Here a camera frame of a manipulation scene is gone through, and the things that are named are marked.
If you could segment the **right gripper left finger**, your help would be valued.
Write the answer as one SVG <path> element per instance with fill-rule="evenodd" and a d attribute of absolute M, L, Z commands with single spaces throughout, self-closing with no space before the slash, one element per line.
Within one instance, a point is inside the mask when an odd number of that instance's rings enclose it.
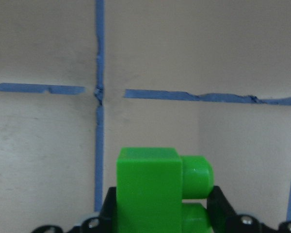
<path fill-rule="evenodd" d="M 116 187 L 110 187 L 98 215 L 98 233 L 117 232 Z"/>

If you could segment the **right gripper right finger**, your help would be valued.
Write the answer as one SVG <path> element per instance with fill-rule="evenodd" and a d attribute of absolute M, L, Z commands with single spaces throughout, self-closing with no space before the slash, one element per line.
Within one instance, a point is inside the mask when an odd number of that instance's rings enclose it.
<path fill-rule="evenodd" d="M 219 186 L 214 186 L 207 197 L 207 213 L 214 233 L 228 233 L 230 221 L 237 216 Z"/>

